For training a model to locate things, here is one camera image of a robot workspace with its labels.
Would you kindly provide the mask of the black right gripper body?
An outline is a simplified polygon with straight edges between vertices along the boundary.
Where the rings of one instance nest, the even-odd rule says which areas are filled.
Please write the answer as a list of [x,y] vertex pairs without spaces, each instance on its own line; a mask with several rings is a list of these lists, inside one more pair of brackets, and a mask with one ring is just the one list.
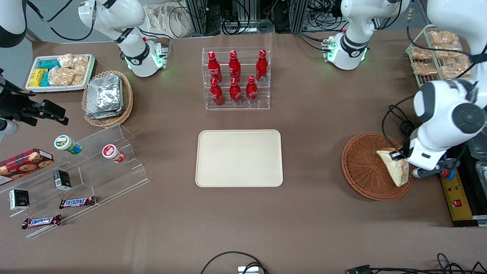
[[23,91],[10,81],[0,77],[0,116],[7,120],[26,121],[26,117],[40,118],[38,109],[34,107],[37,102],[31,100],[34,92]]

